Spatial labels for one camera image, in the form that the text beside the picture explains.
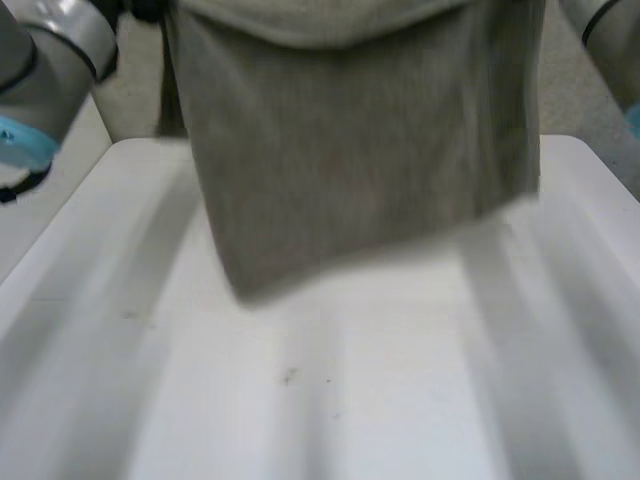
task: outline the white table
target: white table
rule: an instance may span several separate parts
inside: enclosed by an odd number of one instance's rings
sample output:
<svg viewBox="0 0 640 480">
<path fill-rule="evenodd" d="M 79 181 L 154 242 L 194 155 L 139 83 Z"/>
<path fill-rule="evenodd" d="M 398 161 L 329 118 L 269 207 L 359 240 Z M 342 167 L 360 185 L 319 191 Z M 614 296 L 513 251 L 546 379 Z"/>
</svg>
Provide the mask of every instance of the white table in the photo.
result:
<svg viewBox="0 0 640 480">
<path fill-rule="evenodd" d="M 243 307 L 188 146 L 115 144 L 0 285 L 0 478 L 637 480 L 640 207 L 542 151 L 539 203 Z"/>
</svg>

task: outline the blue ring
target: blue ring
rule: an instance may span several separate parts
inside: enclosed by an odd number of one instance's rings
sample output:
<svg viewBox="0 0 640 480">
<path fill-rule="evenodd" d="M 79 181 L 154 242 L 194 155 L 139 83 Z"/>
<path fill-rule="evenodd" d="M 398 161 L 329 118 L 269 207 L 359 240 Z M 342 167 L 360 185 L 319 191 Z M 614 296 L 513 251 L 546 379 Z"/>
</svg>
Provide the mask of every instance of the blue ring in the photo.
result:
<svg viewBox="0 0 640 480">
<path fill-rule="evenodd" d="M 0 115 L 0 163 L 42 172 L 59 150 L 60 144 L 46 133 Z"/>
<path fill-rule="evenodd" d="M 631 133 L 640 139 L 640 103 L 631 107 L 627 112 L 627 121 L 631 125 Z"/>
</svg>

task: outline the gray towel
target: gray towel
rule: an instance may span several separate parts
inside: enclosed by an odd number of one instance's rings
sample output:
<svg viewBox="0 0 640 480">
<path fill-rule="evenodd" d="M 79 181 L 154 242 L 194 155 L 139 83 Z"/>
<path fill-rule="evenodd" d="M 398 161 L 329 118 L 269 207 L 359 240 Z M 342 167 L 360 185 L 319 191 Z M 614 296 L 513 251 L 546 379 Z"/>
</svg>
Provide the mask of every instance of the gray towel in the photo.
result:
<svg viewBox="0 0 640 480">
<path fill-rule="evenodd" d="M 234 291 L 535 193 L 544 3 L 179 3 L 165 33 Z"/>
</svg>

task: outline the floor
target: floor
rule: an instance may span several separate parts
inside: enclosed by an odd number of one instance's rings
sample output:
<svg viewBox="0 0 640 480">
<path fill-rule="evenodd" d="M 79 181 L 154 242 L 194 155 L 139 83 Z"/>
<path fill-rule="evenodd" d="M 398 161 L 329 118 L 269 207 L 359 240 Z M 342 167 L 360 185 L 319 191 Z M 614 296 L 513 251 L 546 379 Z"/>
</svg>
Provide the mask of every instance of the floor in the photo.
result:
<svg viewBox="0 0 640 480">
<path fill-rule="evenodd" d="M 627 131 L 558 0 L 547 3 L 540 59 L 542 133 L 584 140 L 640 199 L 640 141 Z M 162 68 L 160 35 L 130 18 L 122 22 L 119 34 L 118 75 L 96 90 L 96 104 L 114 140 L 152 136 Z"/>
</svg>

